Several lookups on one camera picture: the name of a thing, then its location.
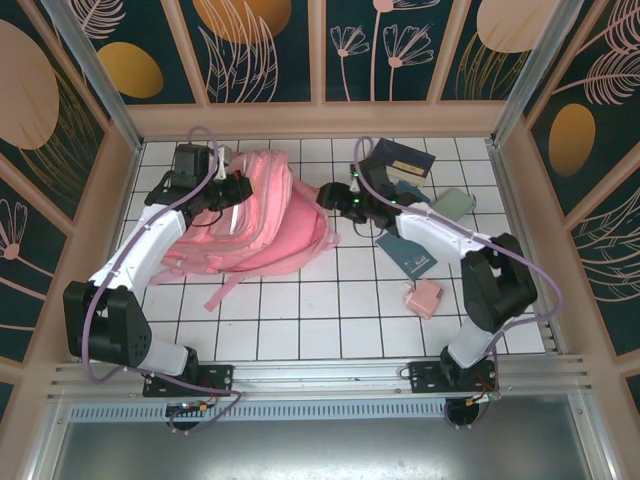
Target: small pink box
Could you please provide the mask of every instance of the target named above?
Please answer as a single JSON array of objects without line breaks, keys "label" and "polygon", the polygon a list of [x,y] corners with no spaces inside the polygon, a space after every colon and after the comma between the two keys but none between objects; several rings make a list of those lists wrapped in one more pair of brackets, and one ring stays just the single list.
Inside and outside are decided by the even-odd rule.
[{"label": "small pink box", "polygon": [[404,303],[412,312],[422,318],[429,319],[440,305],[443,293],[439,285],[425,279],[418,284],[415,290],[409,291],[404,298]]}]

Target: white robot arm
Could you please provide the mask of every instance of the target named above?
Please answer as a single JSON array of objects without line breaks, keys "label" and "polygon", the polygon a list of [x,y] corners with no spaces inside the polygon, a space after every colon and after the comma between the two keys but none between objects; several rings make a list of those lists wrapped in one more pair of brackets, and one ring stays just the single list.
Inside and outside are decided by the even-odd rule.
[{"label": "white robot arm", "polygon": [[[487,356],[504,323],[524,313],[537,298],[527,267],[483,245],[482,241],[490,241],[521,256],[520,245],[506,233],[490,238],[441,223],[435,218],[436,214],[431,215],[433,209],[428,204],[420,203],[412,194],[396,192],[384,164],[379,160],[367,158],[360,162],[359,167],[365,181],[391,204],[379,201],[366,189],[360,188],[362,178],[356,172],[351,185],[324,185],[320,189],[318,203],[324,208],[339,210],[342,216],[355,223],[371,220],[398,237],[424,246],[439,261],[461,264],[468,317],[440,355],[441,370],[450,384],[455,385],[465,370]],[[394,208],[393,204],[410,205],[425,214]]]},{"label": "white robot arm", "polygon": [[[252,194],[249,180],[240,172],[229,176],[225,173],[230,149],[220,148],[217,165],[210,165],[213,158],[211,153],[208,147],[179,145],[174,154],[173,169],[167,171],[148,194],[145,200],[147,206],[118,251],[88,282],[71,282],[65,289],[63,303],[67,340],[73,355],[81,356],[83,326],[91,299],[97,287],[113,274],[93,314],[88,339],[89,357],[183,377],[189,383],[195,381],[189,377],[198,370],[197,352],[154,337],[141,305],[149,279],[193,219],[206,209],[222,212],[225,208],[242,203]],[[210,168],[216,168],[216,173],[201,193],[176,209],[166,210],[168,205],[191,192],[207,176]],[[151,217],[163,210],[166,210],[164,214],[146,225]],[[144,233],[132,244],[143,228]],[[116,260],[123,253],[126,256],[114,270]]]}]

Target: dark blue book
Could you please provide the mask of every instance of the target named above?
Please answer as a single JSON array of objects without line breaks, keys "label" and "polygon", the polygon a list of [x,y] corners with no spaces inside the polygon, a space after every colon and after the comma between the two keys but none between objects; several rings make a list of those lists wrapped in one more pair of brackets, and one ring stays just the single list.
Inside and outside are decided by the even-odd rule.
[{"label": "dark blue book", "polygon": [[395,187],[398,193],[412,193],[418,198],[418,200],[431,204],[431,199],[422,193],[418,187],[411,185],[409,182],[400,180],[395,184]]},{"label": "dark blue book", "polygon": [[417,280],[438,261],[424,247],[411,240],[398,238],[390,233],[384,234],[376,244],[389,255],[411,280]]},{"label": "dark blue book", "polygon": [[386,138],[376,144],[371,157],[382,160],[390,177],[422,187],[436,159],[433,155],[401,145]]}]

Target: vertical metal pole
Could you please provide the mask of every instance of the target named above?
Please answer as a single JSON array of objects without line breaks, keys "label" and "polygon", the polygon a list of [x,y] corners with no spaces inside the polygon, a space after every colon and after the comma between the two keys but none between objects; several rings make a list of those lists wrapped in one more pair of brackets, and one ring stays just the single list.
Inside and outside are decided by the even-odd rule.
[{"label": "vertical metal pole", "polygon": [[118,126],[129,146],[140,149],[140,135],[127,112],[122,97],[115,89],[91,42],[86,37],[68,2],[60,0],[40,0],[51,21],[67,43],[76,62],[80,65],[89,82],[100,97],[113,122]]},{"label": "vertical metal pole", "polygon": [[544,77],[571,24],[580,13],[583,0],[560,0],[549,23],[516,80],[493,129],[494,145],[500,148],[509,137],[538,83]]}]

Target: white grid board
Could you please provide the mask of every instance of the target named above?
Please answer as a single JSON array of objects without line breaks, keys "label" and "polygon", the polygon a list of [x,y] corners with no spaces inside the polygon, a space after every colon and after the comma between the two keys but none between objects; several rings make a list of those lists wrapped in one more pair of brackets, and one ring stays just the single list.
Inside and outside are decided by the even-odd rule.
[{"label": "white grid board", "polygon": [[[460,223],[489,235],[510,232],[509,222],[482,138],[397,138],[436,156],[427,186],[433,201],[450,188],[478,199]],[[171,166],[177,142],[145,145],[141,166],[121,226],[131,232],[144,197]],[[314,187],[348,183],[355,139],[241,140],[220,142],[234,152],[279,149],[289,154],[294,175]],[[341,244],[299,272],[254,277],[238,285],[213,312],[204,303],[225,275],[192,275],[145,292],[143,311],[155,335],[194,347],[202,361],[390,358],[439,355],[465,315],[460,266],[439,262],[424,275],[444,290],[437,315],[422,320],[403,304],[412,285],[375,246],[378,229],[331,213]],[[498,353],[544,353],[537,323],[510,330]]]}]

